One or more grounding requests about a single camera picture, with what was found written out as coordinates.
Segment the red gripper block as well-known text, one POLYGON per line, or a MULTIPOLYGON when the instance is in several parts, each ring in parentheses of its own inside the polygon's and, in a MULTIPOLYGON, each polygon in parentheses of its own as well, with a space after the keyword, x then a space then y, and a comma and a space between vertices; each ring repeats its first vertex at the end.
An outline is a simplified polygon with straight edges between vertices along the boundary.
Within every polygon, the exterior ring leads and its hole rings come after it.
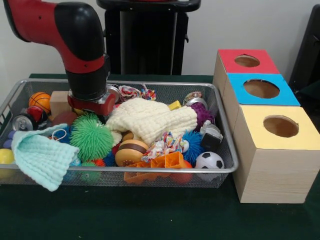
POLYGON ((97 115, 108 116, 114 109, 116 96, 106 92, 102 98, 96 100, 80 100, 73 96, 71 90, 68 91, 68 104, 78 110, 94 112, 97 115))

